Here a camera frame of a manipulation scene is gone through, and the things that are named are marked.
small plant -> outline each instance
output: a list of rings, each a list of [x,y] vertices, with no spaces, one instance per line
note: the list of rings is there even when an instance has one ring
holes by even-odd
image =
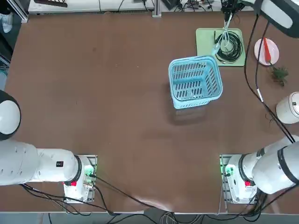
[[[286,69],[286,67],[275,68],[274,66],[272,66],[271,73],[274,82],[279,83],[281,86],[285,86],[285,77],[289,75],[289,72]]]

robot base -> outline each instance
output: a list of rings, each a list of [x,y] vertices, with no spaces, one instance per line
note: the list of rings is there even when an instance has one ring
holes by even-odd
[[[221,155],[221,173],[223,173],[223,190],[226,192],[225,198],[230,203],[248,204],[257,192],[257,186],[246,186],[241,178],[238,164],[241,154]]]
[[[72,186],[64,184],[64,196],[78,199],[83,202],[94,201],[93,185],[95,180],[89,177],[89,174],[96,175],[97,156],[96,155],[78,155],[82,163],[81,174],[78,181]],[[67,203],[80,203],[78,201],[65,199]]]

coiled black cable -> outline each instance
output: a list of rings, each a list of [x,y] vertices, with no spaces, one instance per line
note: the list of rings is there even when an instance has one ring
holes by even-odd
[[[216,54],[216,58],[222,63],[234,63],[243,53],[243,45],[239,36],[231,31],[228,31],[228,36],[230,49],[225,47],[226,50],[223,50],[220,47],[218,53]],[[222,35],[219,35],[216,39],[216,31],[214,31],[214,43],[217,44],[219,42],[221,46],[221,42],[223,40],[224,39],[222,39]]]

table surface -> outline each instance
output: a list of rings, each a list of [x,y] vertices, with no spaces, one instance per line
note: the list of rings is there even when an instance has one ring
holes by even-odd
[[[242,30],[247,46],[255,15],[238,15],[240,23],[236,18],[230,27]],[[261,18],[253,43],[265,24]],[[219,155],[255,152],[283,137],[249,91],[242,67],[220,68],[223,94],[218,100],[182,111],[173,108],[169,63],[196,55],[197,28],[222,25],[219,12],[164,13],[162,19],[154,19],[150,13],[30,17],[21,27],[6,86],[22,112],[14,139],[41,148],[96,154],[97,175],[159,208],[218,212]],[[273,26],[267,37],[278,45],[278,66],[286,66],[290,73],[282,88],[260,66],[260,89],[274,109],[279,100],[298,90],[298,41]],[[251,84],[256,66],[252,49],[248,59]],[[298,127],[288,126],[293,134]],[[63,194],[61,183],[34,186]],[[98,186],[111,210],[145,209],[105,185]],[[298,196],[296,189],[266,212],[299,214],[294,200]],[[98,195],[95,204],[102,205]],[[101,211],[78,207],[80,211]],[[228,211],[242,209],[229,205]],[[30,196],[20,186],[3,186],[0,211],[61,209]],[[221,212],[225,212],[224,203]]]

white plate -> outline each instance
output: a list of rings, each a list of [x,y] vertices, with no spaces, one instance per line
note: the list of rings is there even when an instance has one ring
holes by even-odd
[[[266,38],[266,40],[267,40],[267,44],[268,44],[268,47],[269,47],[269,52],[270,52],[270,55],[271,55],[271,63],[275,64],[279,59],[278,47],[276,46],[276,44],[272,40],[270,40],[268,38]],[[259,39],[256,42],[256,44],[254,45],[254,55],[256,56],[256,59],[257,59],[257,56],[258,56],[258,49],[260,47],[260,42],[261,42],[261,39]],[[259,62],[263,65],[270,65],[270,63],[266,62],[266,60],[265,60],[265,47],[264,47],[263,43],[262,43]]]

